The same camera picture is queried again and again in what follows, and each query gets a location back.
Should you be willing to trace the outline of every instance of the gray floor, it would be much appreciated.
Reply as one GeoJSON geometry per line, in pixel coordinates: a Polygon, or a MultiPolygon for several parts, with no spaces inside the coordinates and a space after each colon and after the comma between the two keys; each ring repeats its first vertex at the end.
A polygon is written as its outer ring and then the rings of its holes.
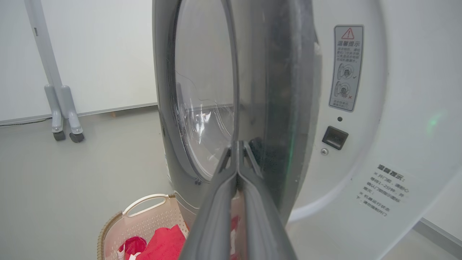
{"type": "MultiPolygon", "coordinates": [[[[152,193],[172,193],[154,107],[81,117],[86,141],[50,122],[0,127],[0,259],[94,259],[102,226],[152,193]]],[[[455,260],[415,231],[386,260],[455,260]]]]}

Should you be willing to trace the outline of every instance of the beige plastic basket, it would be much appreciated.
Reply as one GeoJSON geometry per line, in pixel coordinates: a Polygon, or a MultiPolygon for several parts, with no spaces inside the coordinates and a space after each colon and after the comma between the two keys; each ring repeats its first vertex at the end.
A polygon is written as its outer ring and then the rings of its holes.
{"type": "Polygon", "coordinates": [[[153,194],[133,202],[124,211],[115,214],[103,227],[98,237],[97,259],[118,260],[118,248],[130,237],[140,236],[147,242],[159,228],[180,227],[185,237],[188,237],[188,228],[178,208],[175,195],[153,194]],[[163,202],[148,209],[134,213],[129,212],[141,203],[163,198],[163,202]]]}

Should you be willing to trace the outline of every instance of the caster wheel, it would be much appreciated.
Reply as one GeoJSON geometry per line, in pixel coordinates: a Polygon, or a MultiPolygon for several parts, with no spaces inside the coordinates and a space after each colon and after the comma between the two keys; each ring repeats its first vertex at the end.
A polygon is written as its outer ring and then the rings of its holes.
{"type": "Polygon", "coordinates": [[[69,137],[71,137],[72,142],[75,142],[75,143],[81,142],[81,141],[83,141],[85,139],[84,134],[76,134],[75,135],[73,133],[70,133],[69,137]]]}
{"type": "Polygon", "coordinates": [[[64,131],[57,132],[57,133],[53,133],[53,137],[54,137],[55,140],[57,140],[57,141],[61,141],[61,140],[66,139],[66,135],[64,134],[64,131]]]}

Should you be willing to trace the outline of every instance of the white basket handle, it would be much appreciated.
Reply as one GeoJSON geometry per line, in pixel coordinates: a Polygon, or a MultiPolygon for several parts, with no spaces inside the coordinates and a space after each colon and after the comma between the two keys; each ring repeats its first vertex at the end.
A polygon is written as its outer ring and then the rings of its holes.
{"type": "Polygon", "coordinates": [[[136,216],[136,215],[138,215],[138,214],[141,214],[141,213],[144,213],[144,212],[146,212],[146,211],[148,211],[148,210],[152,210],[153,208],[158,207],[158,206],[164,204],[164,203],[167,201],[167,198],[168,198],[168,197],[169,197],[169,196],[166,195],[166,194],[153,194],[153,195],[148,195],[148,196],[142,197],[142,198],[138,199],[137,201],[131,203],[130,206],[128,206],[128,207],[122,212],[122,216],[134,217],[134,216],[136,216]],[[132,215],[129,215],[129,214],[128,214],[128,212],[130,212],[130,210],[132,210],[134,207],[140,205],[141,203],[143,203],[143,202],[145,202],[145,201],[148,201],[148,200],[154,199],[154,198],[163,198],[164,200],[163,200],[161,203],[157,203],[157,204],[155,204],[154,206],[149,207],[149,208],[147,208],[147,209],[145,209],[145,210],[136,212],[136,213],[134,213],[134,214],[132,214],[132,215]]]}

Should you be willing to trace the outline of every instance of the gray warning sticker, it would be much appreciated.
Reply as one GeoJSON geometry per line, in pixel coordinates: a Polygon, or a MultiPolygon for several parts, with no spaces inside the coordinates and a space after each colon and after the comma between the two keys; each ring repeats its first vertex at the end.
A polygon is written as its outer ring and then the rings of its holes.
{"type": "Polygon", "coordinates": [[[358,95],[363,60],[362,25],[337,25],[334,28],[334,78],[329,106],[353,112],[358,95]]]}

